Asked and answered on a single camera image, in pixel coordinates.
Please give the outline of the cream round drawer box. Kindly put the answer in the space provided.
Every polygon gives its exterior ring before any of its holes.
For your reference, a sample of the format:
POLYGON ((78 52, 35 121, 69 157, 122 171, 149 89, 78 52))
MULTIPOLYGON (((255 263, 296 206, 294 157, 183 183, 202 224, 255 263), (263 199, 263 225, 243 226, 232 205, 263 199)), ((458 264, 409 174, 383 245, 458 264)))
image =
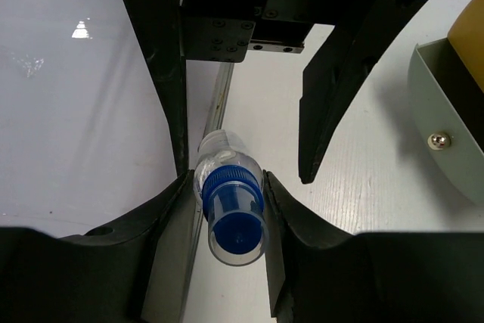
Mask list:
POLYGON ((416 45, 411 111, 430 155, 469 200, 483 203, 483 0, 471 0, 444 39, 416 45))

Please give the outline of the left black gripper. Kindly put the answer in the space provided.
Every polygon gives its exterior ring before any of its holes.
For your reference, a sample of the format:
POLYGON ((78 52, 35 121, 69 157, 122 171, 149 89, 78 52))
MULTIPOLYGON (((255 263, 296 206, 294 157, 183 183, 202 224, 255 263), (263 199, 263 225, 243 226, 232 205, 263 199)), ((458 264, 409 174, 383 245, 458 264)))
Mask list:
MULTIPOLYGON (((189 60, 241 62, 247 51, 302 47, 334 26, 303 71, 298 173, 314 182, 333 134, 370 72, 428 0, 182 0, 189 60)), ((189 169, 186 60, 178 0, 123 0, 169 127, 175 170, 189 169)))

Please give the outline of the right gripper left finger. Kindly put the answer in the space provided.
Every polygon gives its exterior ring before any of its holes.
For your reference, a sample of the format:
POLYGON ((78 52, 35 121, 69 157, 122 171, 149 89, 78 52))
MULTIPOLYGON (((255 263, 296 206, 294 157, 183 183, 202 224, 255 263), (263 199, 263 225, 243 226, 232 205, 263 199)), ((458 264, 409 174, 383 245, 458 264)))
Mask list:
POLYGON ((193 180, 85 234, 1 229, 3 322, 140 322, 161 237, 193 180))

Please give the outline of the small blue-capped glue bottle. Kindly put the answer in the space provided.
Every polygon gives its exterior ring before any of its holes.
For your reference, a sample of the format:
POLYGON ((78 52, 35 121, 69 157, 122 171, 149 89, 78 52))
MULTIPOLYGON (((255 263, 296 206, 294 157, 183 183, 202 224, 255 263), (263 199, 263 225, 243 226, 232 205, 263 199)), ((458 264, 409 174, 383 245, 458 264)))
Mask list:
POLYGON ((240 137, 219 129, 198 148, 194 193, 208 224, 208 245, 227 266, 247 266, 268 245, 263 175, 240 137))

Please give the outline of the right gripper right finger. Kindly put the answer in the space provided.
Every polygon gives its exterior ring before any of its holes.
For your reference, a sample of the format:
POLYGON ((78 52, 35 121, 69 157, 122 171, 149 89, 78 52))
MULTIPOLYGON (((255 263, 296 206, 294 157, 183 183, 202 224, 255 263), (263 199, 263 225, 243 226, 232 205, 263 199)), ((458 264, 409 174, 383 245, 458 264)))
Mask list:
POLYGON ((349 234, 264 175, 270 312, 279 322, 481 322, 477 232, 349 234))

